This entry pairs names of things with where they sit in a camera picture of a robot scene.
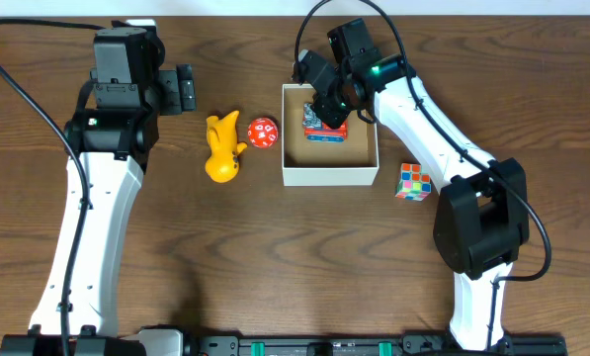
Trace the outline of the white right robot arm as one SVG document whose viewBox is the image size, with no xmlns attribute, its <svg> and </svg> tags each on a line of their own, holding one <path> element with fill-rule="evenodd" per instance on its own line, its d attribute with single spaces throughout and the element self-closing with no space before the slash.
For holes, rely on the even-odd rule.
<svg viewBox="0 0 590 356">
<path fill-rule="evenodd" d="M 390 129 L 425 168 L 439 195 L 433 238 L 454 273 L 454 346 L 496 350 L 505 336 L 503 289 L 530 234 L 523 167 L 467 138 L 431 99 L 405 51 L 383 56 L 363 20 L 327 37 L 335 60 L 297 46 L 293 80 L 312 86 L 312 109 L 324 124 L 336 129 L 356 113 Z"/>
</svg>

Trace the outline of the red toy fire truck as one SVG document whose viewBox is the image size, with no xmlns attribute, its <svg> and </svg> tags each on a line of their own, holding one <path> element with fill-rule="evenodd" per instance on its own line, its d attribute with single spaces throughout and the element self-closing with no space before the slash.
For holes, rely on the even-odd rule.
<svg viewBox="0 0 590 356">
<path fill-rule="evenodd" d="M 344 122 L 338 129 L 324 124 L 311 109 L 310 103 L 303 104 L 302 127 L 304 137 L 318 142 L 344 142 L 348 136 L 348 124 Z"/>
</svg>

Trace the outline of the multicoloured puzzle cube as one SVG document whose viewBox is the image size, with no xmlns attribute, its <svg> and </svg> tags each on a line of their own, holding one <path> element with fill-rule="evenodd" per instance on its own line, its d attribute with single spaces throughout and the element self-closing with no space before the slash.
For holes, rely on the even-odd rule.
<svg viewBox="0 0 590 356">
<path fill-rule="evenodd" d="M 395 197 L 407 201 L 420 202 L 427 198 L 433 190 L 430 176 L 420 164 L 402 163 Z"/>
</svg>

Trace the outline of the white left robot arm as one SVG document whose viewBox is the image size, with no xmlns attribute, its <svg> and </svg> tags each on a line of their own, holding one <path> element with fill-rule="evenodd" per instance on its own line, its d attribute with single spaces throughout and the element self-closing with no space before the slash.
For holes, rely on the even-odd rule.
<svg viewBox="0 0 590 356">
<path fill-rule="evenodd" d="M 117 285 L 130 211 L 158 119 L 196 108 L 192 68 L 162 69 L 151 19 L 96 31 L 96 65 L 67 122 L 67 198 L 51 270 L 29 327 L 2 339 L 3 355 L 192 355 L 173 326 L 118 329 Z"/>
</svg>

